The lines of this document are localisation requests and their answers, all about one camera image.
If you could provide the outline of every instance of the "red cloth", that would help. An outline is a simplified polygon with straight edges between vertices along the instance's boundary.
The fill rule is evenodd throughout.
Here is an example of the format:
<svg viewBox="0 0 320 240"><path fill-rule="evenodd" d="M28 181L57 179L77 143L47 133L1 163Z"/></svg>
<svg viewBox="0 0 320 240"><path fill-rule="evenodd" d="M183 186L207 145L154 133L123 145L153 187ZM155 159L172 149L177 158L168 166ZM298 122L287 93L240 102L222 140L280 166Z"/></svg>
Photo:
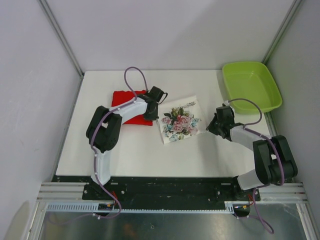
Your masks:
<svg viewBox="0 0 320 240"><path fill-rule="evenodd" d="M146 91L135 91L136 94L145 94ZM118 106L125 102L130 101L134 97L134 94L131 91L115 91L112 97L112 107ZM145 120L144 116L138 115L130 120L126 121L124 124L138 124L138 125L147 125L152 126L152 121Z"/></svg>

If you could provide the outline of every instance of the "lime green basin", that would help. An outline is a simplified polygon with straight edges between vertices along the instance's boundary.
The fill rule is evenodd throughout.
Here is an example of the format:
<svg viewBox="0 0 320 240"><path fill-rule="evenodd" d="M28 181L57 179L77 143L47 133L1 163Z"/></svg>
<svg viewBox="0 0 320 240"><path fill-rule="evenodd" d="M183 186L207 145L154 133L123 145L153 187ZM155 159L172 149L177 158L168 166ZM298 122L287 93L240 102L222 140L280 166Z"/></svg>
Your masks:
<svg viewBox="0 0 320 240"><path fill-rule="evenodd" d="M279 89L268 68L258 61L240 61L223 66L223 80L228 99L245 98L256 103L263 113L282 104ZM231 103L238 114L256 114L257 108L247 101Z"/></svg>

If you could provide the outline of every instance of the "robotic arm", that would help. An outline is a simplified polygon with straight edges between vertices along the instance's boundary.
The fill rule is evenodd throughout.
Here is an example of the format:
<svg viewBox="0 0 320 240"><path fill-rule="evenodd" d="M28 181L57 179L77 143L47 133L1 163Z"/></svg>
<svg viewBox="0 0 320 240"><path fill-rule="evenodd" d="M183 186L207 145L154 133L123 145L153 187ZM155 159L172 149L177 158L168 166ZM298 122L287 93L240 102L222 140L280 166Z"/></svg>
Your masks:
<svg viewBox="0 0 320 240"><path fill-rule="evenodd" d="M262 138L261 134L258 135L253 130L245 129L242 123L235 123L235 115L230 106L223 104L216 109L207 130L253 151L255 169L236 177L241 190L277 184L281 180L281 166L274 158L275 152L270 142L265 138L269 138L275 146L283 168L284 178L293 178L298 174L298 168L287 139L282 135L274 137L264 135Z"/></svg>
<svg viewBox="0 0 320 240"><path fill-rule="evenodd" d="M164 93L160 88L154 86L147 93L138 95L136 100L133 98L128 102L112 108L99 106L95 110L85 134L89 139L89 143L91 143L94 131L103 116L108 112L112 111L112 113L103 122L107 124L107 127L101 126L94 138L93 147L97 150L97 168L96 171L92 170L91 175L94 182L97 183L96 174L102 185L110 180L111 150L118 142L122 124L138 115L143 115L146 120L156 120L158 118L159 101L165 94L167 93Z"/></svg>

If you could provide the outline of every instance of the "white platform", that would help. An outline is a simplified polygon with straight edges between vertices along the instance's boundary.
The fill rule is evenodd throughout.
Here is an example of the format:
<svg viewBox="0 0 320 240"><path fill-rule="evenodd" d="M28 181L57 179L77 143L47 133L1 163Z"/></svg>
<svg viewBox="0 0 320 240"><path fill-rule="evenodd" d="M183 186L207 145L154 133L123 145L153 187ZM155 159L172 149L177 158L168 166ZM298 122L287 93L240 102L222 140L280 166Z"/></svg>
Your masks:
<svg viewBox="0 0 320 240"><path fill-rule="evenodd" d="M196 95L208 125L223 103L220 71L144 71L148 87L168 92L166 101ZM58 176L89 176L94 153L86 138L91 118L100 105L111 106L114 91L127 90L124 71L87 71L69 126L56 171ZM127 75L135 90L144 88L137 71ZM254 122L258 115L235 115L235 121ZM252 127L268 134L266 120ZM112 176L143 177L233 177L254 168L253 152L209 132L163 145L156 123L153 126L123 125L118 144L112 150Z"/></svg>

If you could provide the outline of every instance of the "gray wall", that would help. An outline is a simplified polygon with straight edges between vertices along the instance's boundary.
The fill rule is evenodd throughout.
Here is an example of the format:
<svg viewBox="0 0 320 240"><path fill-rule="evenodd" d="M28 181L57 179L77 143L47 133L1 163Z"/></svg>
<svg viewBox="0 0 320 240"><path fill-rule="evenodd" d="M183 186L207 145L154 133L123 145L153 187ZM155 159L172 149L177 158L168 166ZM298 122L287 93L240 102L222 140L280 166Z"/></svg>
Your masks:
<svg viewBox="0 0 320 240"><path fill-rule="evenodd" d="M84 71L261 61L293 0L48 0Z"/></svg>
<svg viewBox="0 0 320 240"><path fill-rule="evenodd" d="M302 5L268 67L283 105L272 112L298 165L314 216L320 225L320 1Z"/></svg>
<svg viewBox="0 0 320 240"><path fill-rule="evenodd" d="M23 231L80 78L36 0L0 2L0 239Z"/></svg>

